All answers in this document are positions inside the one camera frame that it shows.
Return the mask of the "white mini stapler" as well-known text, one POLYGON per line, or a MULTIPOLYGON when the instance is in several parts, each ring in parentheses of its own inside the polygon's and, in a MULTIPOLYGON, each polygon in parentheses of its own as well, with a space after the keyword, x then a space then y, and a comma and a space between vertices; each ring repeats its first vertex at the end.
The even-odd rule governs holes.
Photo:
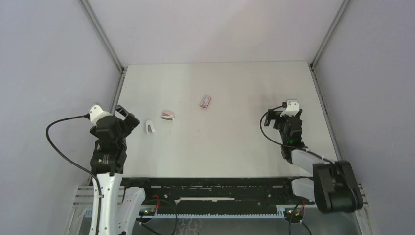
POLYGON ((146 121, 146 133, 154 133, 155 132, 155 127, 154 124, 151 120, 147 120, 146 121))

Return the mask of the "red staple box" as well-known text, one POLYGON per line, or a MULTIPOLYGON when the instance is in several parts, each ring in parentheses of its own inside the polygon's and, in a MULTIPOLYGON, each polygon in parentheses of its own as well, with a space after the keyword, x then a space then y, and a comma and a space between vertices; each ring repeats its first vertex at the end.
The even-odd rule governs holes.
POLYGON ((211 97, 208 95, 205 95, 201 100, 200 107, 207 109, 209 107, 210 102, 211 102, 211 97))

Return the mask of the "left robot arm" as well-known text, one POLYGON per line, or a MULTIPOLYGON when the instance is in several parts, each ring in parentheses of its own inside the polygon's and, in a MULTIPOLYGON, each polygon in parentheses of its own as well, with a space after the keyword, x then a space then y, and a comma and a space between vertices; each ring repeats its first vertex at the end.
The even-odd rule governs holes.
POLYGON ((153 198, 153 191, 146 186, 130 187, 125 189, 122 204, 119 204, 127 158, 126 137, 140 121, 120 105, 115 110, 123 118, 105 111, 98 103, 88 112, 93 124, 90 133, 97 137, 90 161, 94 189, 91 235, 132 234, 141 205, 153 198))

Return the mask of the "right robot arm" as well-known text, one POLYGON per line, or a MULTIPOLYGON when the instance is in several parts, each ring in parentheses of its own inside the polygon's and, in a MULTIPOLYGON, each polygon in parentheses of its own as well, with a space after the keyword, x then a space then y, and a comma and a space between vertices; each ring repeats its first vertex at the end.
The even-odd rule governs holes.
POLYGON ((363 207, 364 201, 353 168, 348 161, 329 160, 311 151, 302 140, 302 109, 293 116, 284 114, 281 107, 269 109, 260 119, 260 131, 273 121, 281 142, 284 160, 296 165, 311 177, 300 177, 283 190, 283 199, 290 204, 302 197, 315 202, 323 214, 352 213, 363 207))

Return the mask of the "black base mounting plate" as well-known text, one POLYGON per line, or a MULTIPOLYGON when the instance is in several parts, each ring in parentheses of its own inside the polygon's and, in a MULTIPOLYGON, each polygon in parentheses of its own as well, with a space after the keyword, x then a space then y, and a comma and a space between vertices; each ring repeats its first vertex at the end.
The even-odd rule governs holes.
POLYGON ((295 196, 294 177, 271 178, 150 178, 124 177, 121 185, 145 190, 146 201, 167 215, 277 215, 277 209, 314 205, 295 196))

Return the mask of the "right aluminium frame post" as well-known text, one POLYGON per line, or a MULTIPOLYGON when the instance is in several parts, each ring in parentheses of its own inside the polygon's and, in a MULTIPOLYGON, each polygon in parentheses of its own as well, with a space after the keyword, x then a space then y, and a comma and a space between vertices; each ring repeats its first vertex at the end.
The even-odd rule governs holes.
POLYGON ((327 101, 326 101, 326 98, 324 97, 324 93, 323 93, 323 90, 322 90, 322 87, 321 87, 321 81, 317 76, 317 66, 318 66, 318 64, 319 64, 326 48, 330 44, 330 41, 331 41, 333 35, 335 34, 335 32, 336 32, 336 30, 337 30, 337 28, 340 24, 340 21, 344 17, 344 14, 345 14, 347 8, 349 7, 350 3, 351 3, 351 0, 343 0, 342 1, 340 7, 338 8, 338 10, 336 12, 336 15, 335 15, 333 21, 331 22, 331 24, 329 26, 328 31, 326 32, 320 46, 317 49, 316 54, 314 55, 311 63, 308 64, 310 73, 311 73, 312 78, 313 78, 314 86, 315 86, 315 89, 316 89, 316 92, 317 92, 317 95, 318 95, 318 98, 319 98, 319 102, 320 102, 320 105, 321 105, 321 108, 322 108, 322 111, 323 111, 324 119, 325 119, 325 122, 327 124, 328 131, 329 131, 329 134, 330 134, 330 138, 331 138, 331 141, 332 141, 332 144, 333 144, 333 147, 334 147, 334 151, 335 151, 336 157, 340 160, 343 159, 342 158, 342 153, 341 153, 341 149, 340 149, 340 146, 339 146, 339 143, 338 143, 338 139, 337 139, 336 134, 335 134, 335 130, 334 130, 334 127, 333 127, 333 121, 332 121, 331 114, 330 114, 330 111, 329 111, 328 106, 327 106, 327 101))

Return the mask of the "aluminium frame post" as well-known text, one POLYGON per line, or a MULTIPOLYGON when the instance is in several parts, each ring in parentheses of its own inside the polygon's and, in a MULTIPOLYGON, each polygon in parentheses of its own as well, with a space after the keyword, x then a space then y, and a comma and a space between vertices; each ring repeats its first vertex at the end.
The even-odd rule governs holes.
POLYGON ((110 112, 114 113, 115 107, 118 103, 120 92, 121 92, 125 68, 122 65, 121 60, 119 59, 113 45, 111 44, 96 13, 94 12, 90 1, 89 0, 78 0, 77 2, 79 3, 82 10, 84 11, 84 14, 86 15, 95 33, 97 34, 101 44, 103 45, 104 49, 106 50, 107 54, 109 55, 111 61, 113 62, 113 64, 115 65, 118 71, 118 78, 116 80, 115 90, 113 92, 112 100, 110 103, 110 112))
POLYGON ((327 101, 326 101, 326 98, 324 97, 324 93, 323 93, 323 90, 322 90, 322 87, 321 87, 321 81, 317 76, 317 66, 318 66, 318 64, 319 64, 326 48, 330 44, 330 41, 331 41, 333 35, 335 34, 335 32, 336 32, 336 30, 337 30, 337 28, 340 24, 340 21, 344 17, 344 14, 345 14, 347 8, 349 7, 350 3, 351 3, 351 0, 343 0, 342 1, 340 7, 338 8, 338 10, 336 12, 336 15, 335 15, 333 21, 331 22, 331 24, 329 26, 328 31, 326 32, 320 46, 317 49, 316 54, 314 55, 311 63, 308 64, 310 73, 311 73, 312 78, 313 78, 314 86, 315 86, 315 89, 316 89, 316 92, 317 92, 317 95, 318 95, 318 98, 319 98, 319 102, 320 102, 320 105, 321 105, 321 108, 322 108, 322 111, 323 111, 324 119, 325 119, 325 122, 327 124, 328 131, 329 131, 329 134, 330 134, 330 138, 331 138, 331 141, 332 141, 332 144, 333 144, 333 147, 334 147, 334 151, 335 151, 336 157, 340 160, 343 159, 342 158, 342 153, 341 153, 341 149, 340 149, 340 146, 339 146, 339 143, 338 143, 338 139, 337 139, 336 134, 335 134, 335 130, 334 130, 334 127, 333 127, 333 121, 332 121, 331 114, 330 114, 330 111, 329 111, 328 106, 327 106, 327 101))

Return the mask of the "left aluminium frame post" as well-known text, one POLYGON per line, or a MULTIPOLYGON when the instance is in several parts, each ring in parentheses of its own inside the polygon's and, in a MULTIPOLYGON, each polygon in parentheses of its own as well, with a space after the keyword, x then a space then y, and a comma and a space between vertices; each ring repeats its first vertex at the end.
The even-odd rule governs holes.
POLYGON ((113 64, 115 65, 118 71, 118 78, 116 80, 115 90, 113 92, 112 100, 110 103, 110 112, 114 113, 115 107, 118 103, 120 92, 121 92, 125 68, 122 65, 121 60, 119 59, 113 45, 111 44, 96 13, 94 12, 90 1, 89 0, 78 0, 77 2, 79 3, 82 10, 84 11, 84 14, 86 15, 95 33, 97 34, 101 44, 103 45, 104 49, 106 50, 107 54, 109 55, 111 61, 113 62, 113 64))

